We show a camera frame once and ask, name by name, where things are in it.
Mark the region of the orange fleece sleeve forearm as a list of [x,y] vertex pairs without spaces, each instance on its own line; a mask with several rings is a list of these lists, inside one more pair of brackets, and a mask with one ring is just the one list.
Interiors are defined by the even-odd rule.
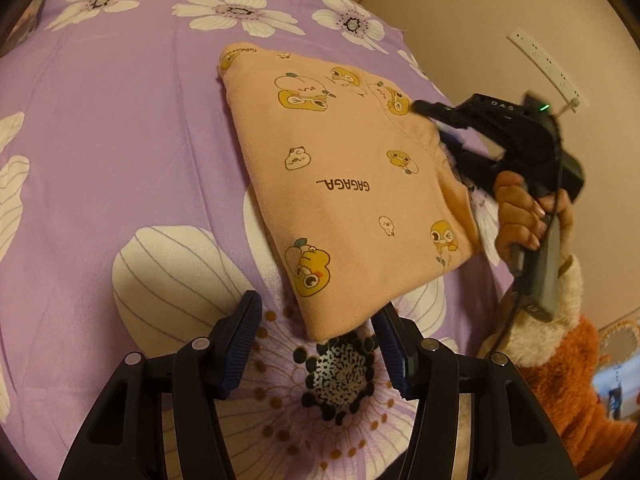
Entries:
[[575,256],[561,266],[556,300],[550,323],[518,312],[498,350],[535,393],[584,478],[619,458],[637,425],[608,418],[593,388],[599,337],[582,315],[582,269]]

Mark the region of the right hand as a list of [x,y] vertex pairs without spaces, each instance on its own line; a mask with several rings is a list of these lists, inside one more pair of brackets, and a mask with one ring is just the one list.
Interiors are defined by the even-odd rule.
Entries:
[[559,271],[563,273],[573,262],[570,239],[574,231],[574,214],[570,196],[562,188],[558,194],[533,198],[523,188],[524,179],[519,174],[503,171],[495,180],[494,193],[498,204],[499,231],[495,241],[499,257],[512,269],[513,248],[520,245],[538,249],[547,227],[542,218],[556,212],[560,220]]

